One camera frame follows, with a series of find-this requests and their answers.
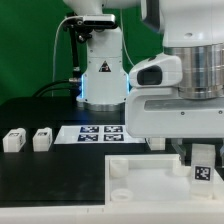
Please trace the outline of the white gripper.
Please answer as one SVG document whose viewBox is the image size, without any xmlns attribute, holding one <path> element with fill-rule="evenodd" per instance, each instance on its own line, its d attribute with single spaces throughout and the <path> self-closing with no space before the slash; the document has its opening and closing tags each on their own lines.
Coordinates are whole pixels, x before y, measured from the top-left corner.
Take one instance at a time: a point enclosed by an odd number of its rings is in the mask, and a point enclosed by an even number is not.
<svg viewBox="0 0 224 224">
<path fill-rule="evenodd" d="M 172 88 L 133 88 L 125 105 L 125 125 L 132 137 L 175 138 L 171 145 L 182 164 L 182 138 L 223 138 L 219 160 L 224 167 L 224 97 L 186 100 Z"/>
</svg>

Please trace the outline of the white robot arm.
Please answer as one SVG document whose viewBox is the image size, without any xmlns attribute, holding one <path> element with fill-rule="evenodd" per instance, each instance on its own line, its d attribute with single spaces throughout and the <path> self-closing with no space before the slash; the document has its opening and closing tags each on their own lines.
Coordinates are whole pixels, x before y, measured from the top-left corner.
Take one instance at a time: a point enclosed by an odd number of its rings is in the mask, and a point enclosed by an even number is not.
<svg viewBox="0 0 224 224">
<path fill-rule="evenodd" d="M 224 138 L 224 0 L 139 0 L 131 43 L 127 132 L 169 139 Z"/>
</svg>

